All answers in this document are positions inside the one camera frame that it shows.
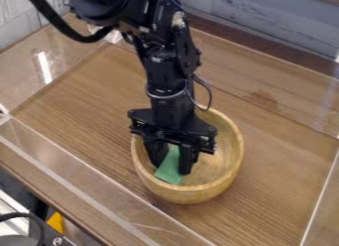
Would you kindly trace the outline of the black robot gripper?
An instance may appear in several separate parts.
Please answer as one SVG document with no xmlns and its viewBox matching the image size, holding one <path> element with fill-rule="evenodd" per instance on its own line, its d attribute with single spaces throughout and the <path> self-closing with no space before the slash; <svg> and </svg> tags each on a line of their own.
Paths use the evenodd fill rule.
<svg viewBox="0 0 339 246">
<path fill-rule="evenodd" d="M 168 144 L 179 147 L 179 173 L 191 174 L 199 152 L 213 154 L 217 130 L 197 115 L 195 92 L 184 91 L 171 99 L 151 100 L 149 108 L 127 112 L 131 132 L 141 137 L 149 161 L 159 167 L 169 151 Z"/>
</svg>

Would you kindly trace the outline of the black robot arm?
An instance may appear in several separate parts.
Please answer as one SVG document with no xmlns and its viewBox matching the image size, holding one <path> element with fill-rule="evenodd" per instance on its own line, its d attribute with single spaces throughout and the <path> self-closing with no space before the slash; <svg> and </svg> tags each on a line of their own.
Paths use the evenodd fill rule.
<svg viewBox="0 0 339 246">
<path fill-rule="evenodd" d="M 195 46 L 189 18 L 179 0 L 67 0 L 72 13 L 99 30 L 81 35 L 48 0 L 29 0 L 55 28 L 80 43 L 95 43 L 113 30 L 133 45 L 145 70 L 151 106 L 128 111 L 131 133 L 143 139 L 153 166 L 169 147 L 179 147 L 179 173 L 188 175 L 203 153 L 215 152 L 217 130 L 199 118 L 207 111 L 195 101 L 195 74 L 201 51 Z"/>
</svg>

